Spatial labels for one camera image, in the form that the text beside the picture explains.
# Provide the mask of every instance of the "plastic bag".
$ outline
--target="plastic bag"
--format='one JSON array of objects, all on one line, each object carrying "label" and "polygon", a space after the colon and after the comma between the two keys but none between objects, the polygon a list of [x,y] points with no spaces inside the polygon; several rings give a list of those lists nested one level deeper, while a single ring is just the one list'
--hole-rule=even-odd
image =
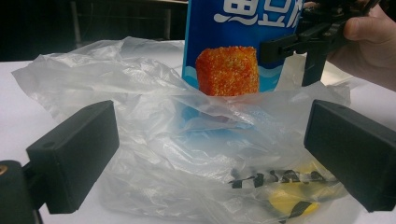
[{"label": "plastic bag", "polygon": [[346,194],[303,140],[312,101],[345,105],[339,92],[347,87],[209,97],[163,63],[135,57],[139,48],[157,55],[153,46],[182,51],[179,42],[102,41],[39,56],[13,73],[59,122],[85,105],[115,103],[120,148],[99,178],[104,206],[178,220],[289,223]]}]

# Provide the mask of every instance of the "clear plastic bag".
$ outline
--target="clear plastic bag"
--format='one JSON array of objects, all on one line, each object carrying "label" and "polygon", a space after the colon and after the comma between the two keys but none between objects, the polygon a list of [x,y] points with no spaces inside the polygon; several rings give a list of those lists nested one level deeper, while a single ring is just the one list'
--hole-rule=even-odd
[{"label": "clear plastic bag", "polygon": [[347,87],[209,97],[167,65],[136,57],[139,48],[158,55],[155,46],[175,57],[182,50],[180,43],[102,41],[39,56],[13,73],[59,122],[85,105],[115,103],[120,148],[99,179],[104,206],[178,220],[289,223],[346,195],[303,141],[312,101],[345,105]]}]

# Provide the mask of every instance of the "white surface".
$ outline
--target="white surface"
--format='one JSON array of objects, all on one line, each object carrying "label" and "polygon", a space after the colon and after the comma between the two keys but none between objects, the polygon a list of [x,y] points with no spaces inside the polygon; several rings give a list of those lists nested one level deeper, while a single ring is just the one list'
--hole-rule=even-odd
[{"label": "white surface", "polygon": [[[44,133],[55,127],[55,122],[37,102],[28,98],[16,83],[11,72],[24,67],[29,62],[0,63],[0,161],[14,160],[22,165],[28,162],[25,149]],[[326,68],[325,76],[329,76],[330,83],[338,80],[347,80],[352,90],[351,107],[363,115],[374,119],[393,130],[396,130],[396,92],[378,87],[372,83],[357,78],[349,78],[334,69]],[[350,220],[356,224],[390,224],[396,223],[396,212],[368,214],[351,197],[343,201],[332,203],[329,207],[334,218],[318,220],[321,224],[339,224],[337,217],[347,217],[350,211],[337,211],[338,203],[350,204],[351,210],[360,210],[357,220]],[[80,207],[71,215],[48,214],[47,208],[40,209],[45,223],[176,223],[175,221],[162,220],[155,217],[137,217],[114,213],[106,210],[99,202],[96,185]],[[206,223],[206,222],[180,222],[180,223]]]}]

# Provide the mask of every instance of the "spicy fish tofu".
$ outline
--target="spicy fish tofu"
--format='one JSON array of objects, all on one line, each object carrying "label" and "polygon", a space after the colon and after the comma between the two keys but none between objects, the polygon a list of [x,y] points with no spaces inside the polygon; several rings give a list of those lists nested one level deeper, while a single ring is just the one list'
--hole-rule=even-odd
[{"label": "spicy fish tofu", "polygon": [[259,68],[253,47],[205,49],[196,63],[199,90],[212,96],[259,91]]}]

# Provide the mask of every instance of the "snack package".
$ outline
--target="snack package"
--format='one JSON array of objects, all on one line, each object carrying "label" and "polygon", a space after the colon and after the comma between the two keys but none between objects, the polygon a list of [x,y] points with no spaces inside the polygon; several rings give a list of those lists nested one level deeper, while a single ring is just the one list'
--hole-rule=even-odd
[{"label": "snack package", "polygon": [[294,33],[304,0],[190,0],[182,77],[207,95],[276,87],[283,62],[260,63],[260,43]]}]

